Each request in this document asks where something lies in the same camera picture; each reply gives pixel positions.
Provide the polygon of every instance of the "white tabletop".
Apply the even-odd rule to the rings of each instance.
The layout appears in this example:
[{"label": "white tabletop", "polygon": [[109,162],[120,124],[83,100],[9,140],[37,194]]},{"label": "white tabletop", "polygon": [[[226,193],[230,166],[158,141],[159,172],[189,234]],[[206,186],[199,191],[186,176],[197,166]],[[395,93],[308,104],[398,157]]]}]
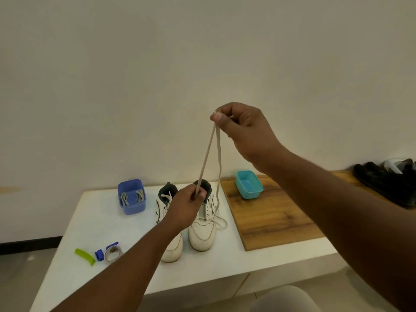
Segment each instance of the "white tabletop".
[{"label": "white tabletop", "polygon": [[[217,183],[211,185],[215,192]],[[126,252],[156,225],[156,197],[160,188],[145,187],[146,209],[135,215],[123,214],[116,189],[85,192],[30,311],[50,311],[107,267],[106,262],[96,262],[91,267],[74,254],[76,248],[94,255],[98,249],[105,250],[119,241]],[[217,231],[213,246],[206,252],[197,252],[190,246],[185,230],[181,258],[174,263],[159,264],[146,294],[336,253],[325,237],[246,252],[222,188],[219,199],[219,215],[228,221],[228,228]]]}]

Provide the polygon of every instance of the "blue object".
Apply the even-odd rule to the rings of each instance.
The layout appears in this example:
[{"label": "blue object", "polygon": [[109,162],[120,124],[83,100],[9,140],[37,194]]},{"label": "blue object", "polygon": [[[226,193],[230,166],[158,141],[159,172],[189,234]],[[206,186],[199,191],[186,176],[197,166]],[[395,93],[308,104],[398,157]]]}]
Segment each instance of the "blue object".
[{"label": "blue object", "polygon": [[104,259],[104,253],[102,250],[98,250],[95,252],[95,257],[99,262],[101,262]]},{"label": "blue object", "polygon": [[244,199],[257,198],[263,191],[262,183],[252,171],[238,171],[236,185]]},{"label": "blue object", "polygon": [[114,245],[117,245],[118,244],[118,242],[115,242],[115,243],[113,243],[113,244],[110,244],[109,246],[107,246],[106,248],[105,248],[105,250],[108,250],[110,247],[112,247],[112,246],[114,246]]},{"label": "blue object", "polygon": [[[137,203],[136,191],[140,189],[143,190],[144,199],[141,202]],[[119,194],[119,205],[125,215],[132,215],[134,213],[141,212],[146,208],[147,195],[144,191],[144,187],[140,179],[127,180],[125,182],[120,183],[117,187],[117,191]],[[128,206],[123,206],[122,199],[120,197],[122,193],[128,194]]]}]

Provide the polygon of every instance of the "person's left hand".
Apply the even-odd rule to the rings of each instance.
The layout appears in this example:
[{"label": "person's left hand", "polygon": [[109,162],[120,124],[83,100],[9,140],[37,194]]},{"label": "person's left hand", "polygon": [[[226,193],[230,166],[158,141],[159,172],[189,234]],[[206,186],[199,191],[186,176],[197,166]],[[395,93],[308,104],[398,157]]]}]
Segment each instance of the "person's left hand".
[{"label": "person's left hand", "polygon": [[161,221],[168,223],[178,232],[185,230],[195,220],[196,214],[204,201],[207,192],[200,188],[195,195],[196,185],[190,184],[176,193],[166,216]]}]

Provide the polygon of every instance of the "teal container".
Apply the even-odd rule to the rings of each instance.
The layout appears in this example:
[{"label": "teal container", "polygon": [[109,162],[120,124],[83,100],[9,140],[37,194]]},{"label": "teal container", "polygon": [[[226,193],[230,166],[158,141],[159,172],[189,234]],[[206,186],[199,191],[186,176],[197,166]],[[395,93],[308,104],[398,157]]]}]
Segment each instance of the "teal container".
[{"label": "teal container", "polygon": [[244,199],[257,198],[263,191],[263,185],[252,171],[238,171],[237,188]]}]

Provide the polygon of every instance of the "baseboard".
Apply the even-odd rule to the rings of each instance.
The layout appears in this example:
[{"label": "baseboard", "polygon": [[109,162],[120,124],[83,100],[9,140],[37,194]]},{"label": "baseboard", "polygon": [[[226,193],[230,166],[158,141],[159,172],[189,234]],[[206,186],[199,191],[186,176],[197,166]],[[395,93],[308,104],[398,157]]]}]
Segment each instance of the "baseboard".
[{"label": "baseboard", "polygon": [[0,243],[0,255],[45,250],[58,247],[62,236],[45,237],[43,239]]}]

